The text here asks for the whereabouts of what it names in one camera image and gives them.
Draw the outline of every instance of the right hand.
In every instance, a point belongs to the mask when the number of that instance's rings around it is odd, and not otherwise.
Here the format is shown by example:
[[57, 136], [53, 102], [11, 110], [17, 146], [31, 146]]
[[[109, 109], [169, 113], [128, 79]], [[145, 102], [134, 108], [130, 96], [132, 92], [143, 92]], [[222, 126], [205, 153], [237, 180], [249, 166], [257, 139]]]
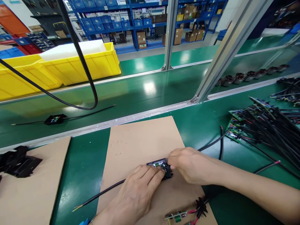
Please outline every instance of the right hand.
[[188, 183], [222, 185], [230, 165], [206, 156], [191, 147], [177, 148], [170, 152], [168, 164], [177, 169]]

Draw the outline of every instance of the hand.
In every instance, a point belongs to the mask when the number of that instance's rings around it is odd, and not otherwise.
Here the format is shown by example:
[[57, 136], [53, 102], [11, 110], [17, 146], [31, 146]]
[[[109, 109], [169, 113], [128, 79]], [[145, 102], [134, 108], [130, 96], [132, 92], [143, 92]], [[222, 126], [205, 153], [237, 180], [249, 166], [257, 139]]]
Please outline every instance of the hand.
[[170, 152], [168, 164], [171, 169], [179, 170], [188, 183], [200, 185], [222, 185], [225, 170], [231, 167], [191, 147], [177, 148]]
[[133, 225], [150, 210], [152, 196], [165, 175], [160, 167], [139, 165], [127, 177], [118, 195], [93, 224]]

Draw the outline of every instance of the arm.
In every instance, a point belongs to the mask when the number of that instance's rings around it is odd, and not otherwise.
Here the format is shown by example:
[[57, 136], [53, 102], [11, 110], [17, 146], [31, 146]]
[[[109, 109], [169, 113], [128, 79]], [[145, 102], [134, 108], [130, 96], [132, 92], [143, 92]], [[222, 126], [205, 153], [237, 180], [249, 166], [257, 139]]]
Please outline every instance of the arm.
[[150, 210], [152, 196], [165, 175], [160, 167], [139, 165], [127, 177], [118, 195], [92, 225], [133, 225]]
[[245, 195], [284, 224], [300, 224], [300, 191], [206, 156], [193, 148], [175, 149], [168, 164], [189, 183], [221, 185]]

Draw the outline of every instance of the white wall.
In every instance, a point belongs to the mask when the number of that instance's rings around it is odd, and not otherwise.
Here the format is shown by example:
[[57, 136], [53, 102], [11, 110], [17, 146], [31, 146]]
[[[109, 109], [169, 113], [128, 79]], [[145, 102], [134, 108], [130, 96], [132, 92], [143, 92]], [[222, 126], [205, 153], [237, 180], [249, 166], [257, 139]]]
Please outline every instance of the white wall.
[[40, 25], [36, 19], [30, 17], [33, 16], [33, 14], [26, 7], [22, 0], [20, 0], [20, 4], [11, 4], [9, 0], [3, 0], [3, 2], [24, 23], [26, 27]]
[[236, 14], [238, 7], [241, 5], [243, 0], [228, 0], [225, 10], [220, 18], [219, 24], [216, 31], [225, 30], [228, 28], [234, 15]]

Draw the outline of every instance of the stripped wire end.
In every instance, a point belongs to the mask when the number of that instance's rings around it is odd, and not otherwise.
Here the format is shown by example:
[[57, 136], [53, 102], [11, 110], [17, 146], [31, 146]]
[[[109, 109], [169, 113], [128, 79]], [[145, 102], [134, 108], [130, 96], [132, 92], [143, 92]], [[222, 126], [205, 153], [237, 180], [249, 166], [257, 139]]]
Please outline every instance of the stripped wire end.
[[72, 212], [76, 211], [77, 209], [81, 208], [83, 205], [77, 206], [76, 209], [74, 209]]

